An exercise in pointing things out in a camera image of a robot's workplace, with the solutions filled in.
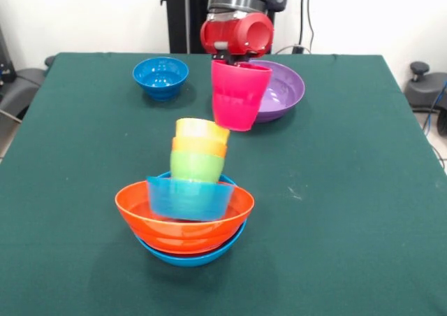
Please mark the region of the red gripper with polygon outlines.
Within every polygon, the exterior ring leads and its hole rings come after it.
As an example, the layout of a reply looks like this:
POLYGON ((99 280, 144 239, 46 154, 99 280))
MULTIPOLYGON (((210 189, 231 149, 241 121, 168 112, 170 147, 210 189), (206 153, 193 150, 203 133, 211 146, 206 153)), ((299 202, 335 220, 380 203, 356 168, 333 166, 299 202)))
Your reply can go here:
POLYGON ((239 56, 266 54, 273 33, 273 23, 264 13, 210 13, 200 29, 200 40, 213 60, 235 65, 239 56))

